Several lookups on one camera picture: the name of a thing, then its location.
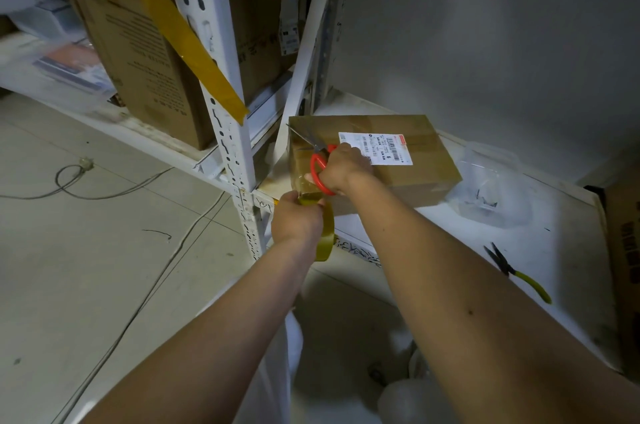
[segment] person's left hand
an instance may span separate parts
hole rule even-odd
[[[271,221],[274,243],[297,240],[315,248],[322,234],[323,207],[324,199],[317,205],[302,206],[297,191],[283,194]]]

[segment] white shelf surface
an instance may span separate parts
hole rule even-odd
[[[46,76],[24,59],[32,57],[45,44],[22,32],[0,38],[0,86],[29,96],[170,166],[228,191],[227,181],[220,177],[223,163],[217,146],[205,150],[193,148],[136,119],[126,109],[109,104],[105,98],[95,98],[92,94]],[[291,73],[287,72],[254,102],[247,119],[253,153],[273,133],[290,85]]]
[[[316,115],[390,113],[393,112],[339,91],[332,91],[316,111]],[[452,158],[459,159],[465,142],[443,132],[440,137]],[[554,303],[543,303],[520,279],[514,278],[513,282],[601,360],[620,370],[606,225],[600,204],[594,194],[580,187],[535,169],[526,168],[525,174],[533,207],[528,226],[512,229],[487,226],[460,217],[447,203],[418,211],[487,260],[483,246],[494,242],[515,269],[542,284]],[[267,203],[289,190],[291,181],[285,156],[255,193]],[[335,233],[375,254],[358,215],[336,217]]]

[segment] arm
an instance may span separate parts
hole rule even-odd
[[[398,308],[464,421],[631,422],[640,415],[631,383],[476,252],[404,205],[357,148],[340,145],[321,179],[358,210]]]
[[[322,210],[284,194],[274,245],[201,315],[133,369],[83,420],[231,422],[316,255]]]

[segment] packing tape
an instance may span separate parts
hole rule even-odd
[[[209,93],[240,125],[249,113],[172,0],[142,0],[162,35]]]
[[[313,205],[320,201],[322,198],[322,193],[309,193],[302,194],[298,201],[302,206]],[[323,226],[322,226],[322,235],[320,236],[320,242],[316,246],[316,261],[324,262],[331,255],[331,250],[333,249],[333,240],[335,235],[334,231],[334,220],[333,220],[333,208],[328,199],[325,198],[325,205],[322,212],[323,218]]]

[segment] person's right arm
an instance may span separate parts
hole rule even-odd
[[[340,145],[320,178],[356,207],[398,308],[462,420],[638,420],[633,384],[499,270],[400,201],[357,148]]]

